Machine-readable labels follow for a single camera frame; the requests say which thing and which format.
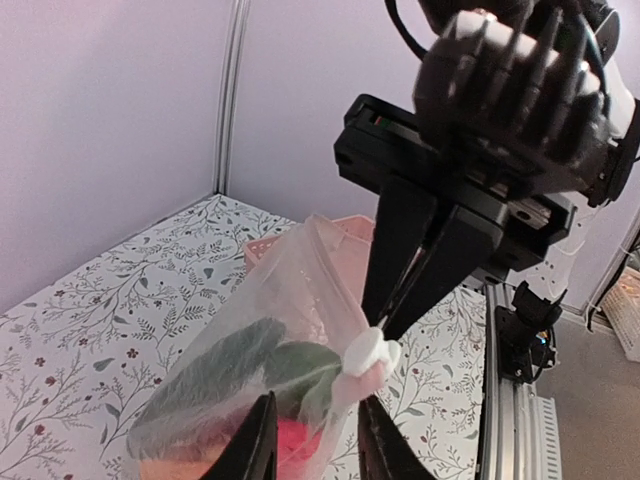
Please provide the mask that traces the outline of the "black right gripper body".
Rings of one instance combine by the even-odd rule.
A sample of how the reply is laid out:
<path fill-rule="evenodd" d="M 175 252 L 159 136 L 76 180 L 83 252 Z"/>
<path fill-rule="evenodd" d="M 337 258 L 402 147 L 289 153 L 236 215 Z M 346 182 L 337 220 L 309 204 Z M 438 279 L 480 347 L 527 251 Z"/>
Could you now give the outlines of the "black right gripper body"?
<path fill-rule="evenodd" d="M 454 207 L 499 224 L 497 250 L 469 276 L 520 272 L 541 263 L 550 246 L 568 237 L 574 209 L 564 198 L 541 196 L 509 204 L 478 184 L 447 173 L 435 153 L 402 131 L 413 126 L 409 112 L 370 95 L 358 96 L 334 144 L 339 174 L 378 197 L 393 177 L 412 182 L 437 201 L 431 224 Z"/>

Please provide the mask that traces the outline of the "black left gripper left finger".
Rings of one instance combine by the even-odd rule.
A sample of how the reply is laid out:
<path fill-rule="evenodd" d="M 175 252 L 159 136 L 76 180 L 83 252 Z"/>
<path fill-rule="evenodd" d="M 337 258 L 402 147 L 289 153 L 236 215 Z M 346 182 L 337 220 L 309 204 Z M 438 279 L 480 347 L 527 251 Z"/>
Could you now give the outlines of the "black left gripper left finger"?
<path fill-rule="evenodd" d="M 275 394 L 257 398 L 220 457 L 200 480 L 277 478 L 277 404 Z"/>

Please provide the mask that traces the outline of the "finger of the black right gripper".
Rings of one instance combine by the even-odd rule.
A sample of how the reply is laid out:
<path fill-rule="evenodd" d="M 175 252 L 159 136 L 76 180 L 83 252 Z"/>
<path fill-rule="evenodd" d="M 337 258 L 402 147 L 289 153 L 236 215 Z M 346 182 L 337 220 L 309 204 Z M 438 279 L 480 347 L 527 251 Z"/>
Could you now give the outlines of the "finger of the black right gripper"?
<path fill-rule="evenodd" d="M 377 325 L 398 304 L 402 284 L 434 218 L 437 201 L 400 177 L 380 191 L 362 298 L 369 324 Z"/>
<path fill-rule="evenodd" d="M 499 243 L 500 225 L 465 208 L 454 207 L 434 220 L 392 290 L 383 315 L 385 338 L 400 339 Z"/>

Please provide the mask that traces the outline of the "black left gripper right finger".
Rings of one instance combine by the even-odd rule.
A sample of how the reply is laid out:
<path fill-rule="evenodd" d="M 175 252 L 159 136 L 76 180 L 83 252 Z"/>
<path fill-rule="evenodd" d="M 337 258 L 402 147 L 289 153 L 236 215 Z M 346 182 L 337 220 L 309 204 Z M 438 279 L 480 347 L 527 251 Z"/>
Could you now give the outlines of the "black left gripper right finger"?
<path fill-rule="evenodd" d="M 359 402 L 358 458 L 364 480 L 435 480 L 376 395 Z"/>

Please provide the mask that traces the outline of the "red toy apple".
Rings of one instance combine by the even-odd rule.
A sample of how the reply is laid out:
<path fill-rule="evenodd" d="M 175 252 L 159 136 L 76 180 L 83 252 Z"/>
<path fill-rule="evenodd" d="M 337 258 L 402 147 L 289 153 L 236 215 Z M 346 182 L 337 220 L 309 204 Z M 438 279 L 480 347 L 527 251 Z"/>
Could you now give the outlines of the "red toy apple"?
<path fill-rule="evenodd" d="M 317 451 L 321 436 L 296 420 L 278 418 L 277 455 L 280 462 L 302 463 Z"/>

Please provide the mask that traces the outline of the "dark green toy avocado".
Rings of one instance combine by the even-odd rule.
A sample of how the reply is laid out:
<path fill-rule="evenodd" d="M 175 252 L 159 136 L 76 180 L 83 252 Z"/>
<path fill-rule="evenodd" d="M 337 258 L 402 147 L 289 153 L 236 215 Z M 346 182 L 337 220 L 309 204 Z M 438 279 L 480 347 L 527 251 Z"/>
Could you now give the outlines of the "dark green toy avocado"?
<path fill-rule="evenodd" d="M 330 348 L 291 341 L 271 352 L 264 364 L 263 378 L 265 386 L 276 394 L 282 416 L 313 423 L 326 416 L 332 384 L 340 372 L 340 356 Z"/>

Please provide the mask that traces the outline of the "green toy cucumber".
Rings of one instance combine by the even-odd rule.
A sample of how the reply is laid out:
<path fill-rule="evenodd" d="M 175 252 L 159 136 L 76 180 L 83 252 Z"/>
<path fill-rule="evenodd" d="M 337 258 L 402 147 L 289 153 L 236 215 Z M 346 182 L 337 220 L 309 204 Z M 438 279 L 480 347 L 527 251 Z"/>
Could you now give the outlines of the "green toy cucumber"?
<path fill-rule="evenodd" d="M 285 333 L 281 321 L 262 318 L 217 341 L 174 379 L 163 383 L 136 424 L 147 425 L 232 397 L 261 368 Z"/>

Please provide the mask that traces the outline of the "white bag zipper slider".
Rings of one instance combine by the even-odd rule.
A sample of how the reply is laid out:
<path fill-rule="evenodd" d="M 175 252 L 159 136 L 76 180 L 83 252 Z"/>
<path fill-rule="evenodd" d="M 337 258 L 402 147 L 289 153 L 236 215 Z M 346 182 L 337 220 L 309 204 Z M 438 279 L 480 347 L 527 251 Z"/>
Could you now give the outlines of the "white bag zipper slider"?
<path fill-rule="evenodd" d="M 384 378 L 390 377 L 401 357 L 396 340 L 386 340 L 379 327 L 369 327 L 360 333 L 342 356 L 342 371 L 352 377 L 362 377 L 376 364 L 383 367 Z"/>

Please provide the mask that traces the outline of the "clear zip top bag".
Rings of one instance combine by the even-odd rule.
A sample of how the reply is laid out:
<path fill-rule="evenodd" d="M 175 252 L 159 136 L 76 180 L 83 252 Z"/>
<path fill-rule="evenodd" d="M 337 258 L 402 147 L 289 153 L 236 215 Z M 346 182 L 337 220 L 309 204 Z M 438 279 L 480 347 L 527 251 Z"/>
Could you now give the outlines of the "clear zip top bag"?
<path fill-rule="evenodd" d="M 201 477 L 270 393 L 278 477 L 321 478 L 349 411 L 401 356 L 360 305 L 369 250 L 318 215 L 280 236 L 131 426 L 125 477 Z"/>

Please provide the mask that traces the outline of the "orange toy mango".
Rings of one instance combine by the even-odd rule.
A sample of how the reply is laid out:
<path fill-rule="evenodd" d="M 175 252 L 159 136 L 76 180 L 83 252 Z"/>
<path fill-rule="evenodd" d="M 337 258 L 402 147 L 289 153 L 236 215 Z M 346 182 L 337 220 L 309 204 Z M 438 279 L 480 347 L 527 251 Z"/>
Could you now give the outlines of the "orange toy mango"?
<path fill-rule="evenodd" d="M 226 443 L 207 446 L 204 456 L 197 460 L 150 459 L 140 462 L 142 480 L 195 480 L 200 479 L 219 459 Z"/>

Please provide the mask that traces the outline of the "white perforated crate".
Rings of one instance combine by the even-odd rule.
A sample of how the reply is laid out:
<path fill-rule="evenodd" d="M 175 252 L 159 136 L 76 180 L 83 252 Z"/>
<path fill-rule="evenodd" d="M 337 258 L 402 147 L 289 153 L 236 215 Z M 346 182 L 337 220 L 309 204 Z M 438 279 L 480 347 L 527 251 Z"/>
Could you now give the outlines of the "white perforated crate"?
<path fill-rule="evenodd" d="M 639 271 L 626 265 L 611 278 L 599 307 L 629 361 L 639 362 Z"/>

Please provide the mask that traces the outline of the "floral white table mat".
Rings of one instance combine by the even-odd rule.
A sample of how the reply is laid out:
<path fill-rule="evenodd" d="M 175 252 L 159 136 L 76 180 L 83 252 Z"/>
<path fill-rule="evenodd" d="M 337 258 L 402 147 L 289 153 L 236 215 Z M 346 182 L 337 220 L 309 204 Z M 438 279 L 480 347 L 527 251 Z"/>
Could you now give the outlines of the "floral white table mat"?
<path fill-rule="evenodd" d="M 1 317 L 1 475 L 118 479 L 155 388 L 241 284 L 244 245 L 290 221 L 216 195 L 101 254 Z M 402 339 L 379 396 L 440 479 L 475 476 L 486 303 L 457 288 Z"/>

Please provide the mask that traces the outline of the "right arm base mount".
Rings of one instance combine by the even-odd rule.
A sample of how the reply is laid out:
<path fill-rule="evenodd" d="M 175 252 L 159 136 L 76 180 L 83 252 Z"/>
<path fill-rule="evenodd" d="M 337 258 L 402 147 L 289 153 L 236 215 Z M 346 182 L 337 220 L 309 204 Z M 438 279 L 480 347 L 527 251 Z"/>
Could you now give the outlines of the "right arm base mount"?
<path fill-rule="evenodd" d="M 562 298 L 554 302 L 543 299 L 522 281 L 511 304 L 494 309 L 501 378 L 533 384 L 544 370 L 556 365 L 554 325 L 563 313 Z"/>

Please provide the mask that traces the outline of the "front aluminium rail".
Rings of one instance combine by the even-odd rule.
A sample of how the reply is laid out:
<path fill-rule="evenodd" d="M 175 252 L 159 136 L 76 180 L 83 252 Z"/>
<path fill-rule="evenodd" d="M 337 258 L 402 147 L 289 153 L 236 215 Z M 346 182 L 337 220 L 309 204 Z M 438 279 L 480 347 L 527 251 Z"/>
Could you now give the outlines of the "front aluminium rail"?
<path fill-rule="evenodd" d="M 561 479 L 563 477 L 556 404 L 533 384 L 518 384 L 499 373 L 495 309 L 506 307 L 513 289 L 483 286 L 486 351 L 477 479 Z"/>

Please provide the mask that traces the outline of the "right aluminium frame post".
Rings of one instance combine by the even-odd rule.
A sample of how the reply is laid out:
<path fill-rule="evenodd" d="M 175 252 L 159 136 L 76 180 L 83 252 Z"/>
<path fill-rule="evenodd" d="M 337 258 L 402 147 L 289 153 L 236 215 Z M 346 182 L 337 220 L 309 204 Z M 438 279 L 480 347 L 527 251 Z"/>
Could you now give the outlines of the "right aluminium frame post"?
<path fill-rule="evenodd" d="M 222 62 L 214 144 L 213 187 L 217 194 L 226 195 L 230 188 L 232 141 L 240 69 L 251 4 L 250 0 L 232 2 Z"/>

